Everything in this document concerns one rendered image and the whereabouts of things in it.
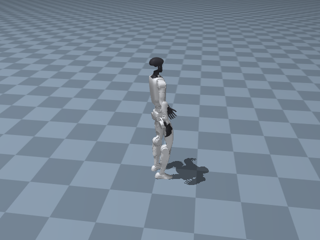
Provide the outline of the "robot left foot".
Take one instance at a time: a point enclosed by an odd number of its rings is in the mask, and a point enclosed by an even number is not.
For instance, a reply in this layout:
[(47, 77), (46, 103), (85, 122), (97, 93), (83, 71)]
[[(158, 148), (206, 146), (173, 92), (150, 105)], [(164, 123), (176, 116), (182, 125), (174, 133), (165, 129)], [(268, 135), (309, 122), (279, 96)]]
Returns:
[(152, 167), (151, 167), (151, 171), (156, 171), (156, 170), (158, 170), (158, 169), (160, 169), (161, 168), (161, 164), (160, 163), (158, 163), (158, 166), (156, 166), (156, 164), (155, 165), (153, 165)]

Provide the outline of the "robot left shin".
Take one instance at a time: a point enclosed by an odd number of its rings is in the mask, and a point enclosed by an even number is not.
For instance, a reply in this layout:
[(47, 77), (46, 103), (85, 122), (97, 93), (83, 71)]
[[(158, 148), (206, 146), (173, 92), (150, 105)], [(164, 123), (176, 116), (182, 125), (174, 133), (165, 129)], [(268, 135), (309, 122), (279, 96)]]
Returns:
[[(155, 138), (155, 137), (154, 137)], [(153, 139), (154, 139), (153, 138)], [(153, 144), (153, 139), (152, 139), (152, 151), (153, 151), (153, 156), (154, 156), (154, 165), (157, 167), (159, 166), (159, 160), (160, 160), (160, 155), (161, 155), (161, 146), (162, 142), (160, 145), (154, 145)]]

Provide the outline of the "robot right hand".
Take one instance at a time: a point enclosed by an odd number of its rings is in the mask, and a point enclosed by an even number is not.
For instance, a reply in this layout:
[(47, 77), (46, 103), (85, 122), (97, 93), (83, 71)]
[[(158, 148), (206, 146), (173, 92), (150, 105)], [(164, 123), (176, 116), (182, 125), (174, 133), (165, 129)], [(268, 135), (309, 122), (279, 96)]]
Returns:
[(164, 126), (166, 127), (166, 129), (165, 129), (166, 136), (164, 136), (164, 137), (168, 137), (168, 136), (170, 136), (172, 134), (172, 129), (173, 128), (170, 126), (171, 125), (170, 123), (168, 125), (167, 125), (167, 123), (165, 121), (163, 123), (164, 123)]

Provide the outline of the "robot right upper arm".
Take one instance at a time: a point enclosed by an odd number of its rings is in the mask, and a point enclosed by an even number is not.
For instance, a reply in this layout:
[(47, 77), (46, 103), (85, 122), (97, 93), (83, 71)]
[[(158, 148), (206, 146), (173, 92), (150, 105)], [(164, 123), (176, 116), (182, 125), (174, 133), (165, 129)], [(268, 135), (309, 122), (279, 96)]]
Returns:
[[(166, 102), (164, 99), (166, 97), (166, 82), (163, 80), (157, 80), (159, 105), (162, 107), (162, 102)], [(168, 104), (167, 104), (168, 105)]]

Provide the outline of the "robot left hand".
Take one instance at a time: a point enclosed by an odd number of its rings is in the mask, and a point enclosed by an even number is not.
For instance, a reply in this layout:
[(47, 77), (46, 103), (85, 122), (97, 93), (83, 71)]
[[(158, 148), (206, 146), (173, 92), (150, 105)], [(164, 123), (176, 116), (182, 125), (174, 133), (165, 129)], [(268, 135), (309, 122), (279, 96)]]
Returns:
[[(171, 119), (172, 116), (173, 116), (174, 118), (176, 118), (175, 116), (177, 116), (173, 111), (177, 112), (176, 110), (172, 109), (172, 108), (169, 107), (169, 105), (168, 105), (167, 114), (168, 114), (168, 116), (169, 116), (170, 119)], [(173, 113), (175, 116), (174, 116), (172, 113)], [(171, 115), (171, 114), (172, 114), (172, 115)], [(171, 117), (170, 117), (170, 116), (171, 116)], [(172, 117), (172, 118), (173, 118), (173, 117)], [(174, 119), (174, 118), (173, 118), (173, 119)]]

